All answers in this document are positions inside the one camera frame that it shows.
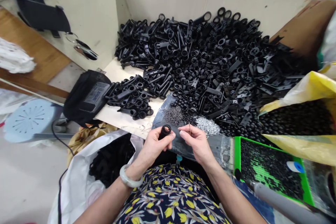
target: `yellow plastic bag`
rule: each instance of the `yellow plastic bag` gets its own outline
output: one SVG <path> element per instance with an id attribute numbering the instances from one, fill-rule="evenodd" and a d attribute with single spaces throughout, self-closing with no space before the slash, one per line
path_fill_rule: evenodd
<path id="1" fill-rule="evenodd" d="M 99 128 L 79 128 L 79 131 L 71 138 L 69 142 L 69 147 L 72 149 L 73 153 L 76 155 L 82 149 L 84 149 L 89 143 L 93 140 L 101 137 L 107 133 L 112 131 L 116 131 L 118 128 L 114 127 L 110 124 L 102 122 L 99 124 Z M 69 167 L 70 162 L 73 156 L 71 152 L 68 150 L 68 158 L 67 158 L 67 166 Z"/>
<path id="2" fill-rule="evenodd" d="M 336 81 L 317 73 L 308 73 L 281 100 L 266 104 L 260 115 L 280 107 L 323 99 L 333 118 L 336 118 Z M 289 136 L 263 134 L 284 151 L 314 162 L 336 166 L 336 135 Z"/>

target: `key ring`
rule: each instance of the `key ring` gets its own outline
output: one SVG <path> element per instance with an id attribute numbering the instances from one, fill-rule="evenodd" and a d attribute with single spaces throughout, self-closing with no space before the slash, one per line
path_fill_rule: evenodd
<path id="1" fill-rule="evenodd" d="M 76 36 L 76 39 L 75 39 L 75 40 L 70 40 L 70 39 L 68 38 L 68 35 L 75 35 L 75 36 Z M 77 44 L 78 36 L 77 36 L 75 33 L 67 32 L 67 33 L 65 34 L 65 37 L 66 37 L 66 39 L 67 39 L 68 41 L 70 41 L 71 43 Z"/>

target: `woman's left hand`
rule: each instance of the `woman's left hand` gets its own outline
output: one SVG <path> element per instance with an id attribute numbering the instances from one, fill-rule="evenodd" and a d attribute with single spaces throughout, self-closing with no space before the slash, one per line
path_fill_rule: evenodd
<path id="1" fill-rule="evenodd" d="M 172 141 L 175 138 L 175 133 L 172 131 L 168 136 L 159 140 L 159 134 L 162 127 L 152 129 L 145 140 L 145 143 L 140 151 L 137 160 L 145 163 L 150 167 L 155 159 L 160 155 L 162 151 L 172 148 Z"/>
<path id="2" fill-rule="evenodd" d="M 175 138 L 175 133 L 172 131 L 168 136 L 159 140 L 159 134 L 162 127 L 152 129 L 145 140 L 145 143 L 131 166 L 126 170 L 126 174 L 131 177 L 138 178 L 152 164 L 162 151 L 172 148 L 172 141 Z"/>

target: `white table surface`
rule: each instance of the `white table surface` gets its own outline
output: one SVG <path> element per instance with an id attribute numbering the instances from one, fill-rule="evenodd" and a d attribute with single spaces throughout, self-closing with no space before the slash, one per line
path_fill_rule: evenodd
<path id="1" fill-rule="evenodd" d="M 127 66 L 125 69 L 122 69 L 117 57 L 111 61 L 104 71 L 106 72 L 105 75 L 112 82 L 121 82 L 124 79 L 129 79 L 131 76 L 135 76 L 136 74 L 143 76 L 143 70 L 141 69 L 133 68 L 131 66 Z M 105 107 L 96 115 L 96 118 L 145 139 L 152 128 L 157 112 L 164 102 L 164 100 L 159 98 L 151 98 L 150 100 L 149 106 L 152 107 L 154 113 L 151 116 L 147 116 L 145 119 L 135 121 L 130 115 L 117 112 L 120 107 L 109 105 L 105 105 Z"/>

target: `finger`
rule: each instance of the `finger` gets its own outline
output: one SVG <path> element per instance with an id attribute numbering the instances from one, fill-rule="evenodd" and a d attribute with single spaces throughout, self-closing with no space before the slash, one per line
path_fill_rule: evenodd
<path id="1" fill-rule="evenodd" d="M 158 137 L 159 137 L 159 135 L 160 135 L 160 132 L 161 132 L 161 129 L 162 129 L 162 127 L 157 127 L 157 128 L 155 128 L 155 129 L 152 129 L 152 130 L 148 133 L 148 136 L 153 137 L 153 138 L 156 137 L 156 139 L 158 139 Z"/>
<path id="2" fill-rule="evenodd" d="M 175 133 L 172 131 L 168 136 L 165 136 L 164 138 L 162 138 L 159 143 L 160 145 L 164 148 L 167 147 L 170 143 L 172 143 L 172 141 L 174 140 L 174 138 L 176 137 Z"/>
<path id="3" fill-rule="evenodd" d="M 192 146 L 193 143 L 195 143 L 196 139 L 193 138 L 191 135 L 189 135 L 187 132 L 185 131 L 180 131 L 180 136 L 185 140 L 185 142 Z"/>
<path id="4" fill-rule="evenodd" d="M 200 135 L 200 134 L 205 134 L 205 132 L 195 126 L 192 126 L 191 124 L 185 125 L 183 127 L 178 128 L 178 130 L 182 130 L 185 132 L 191 132 L 192 134 L 195 135 Z"/>
<path id="5" fill-rule="evenodd" d="M 179 127 L 178 130 L 183 130 L 183 131 L 186 131 L 186 132 L 190 132 L 191 131 L 191 124 L 187 124 L 187 125 L 184 125 L 182 127 Z"/>

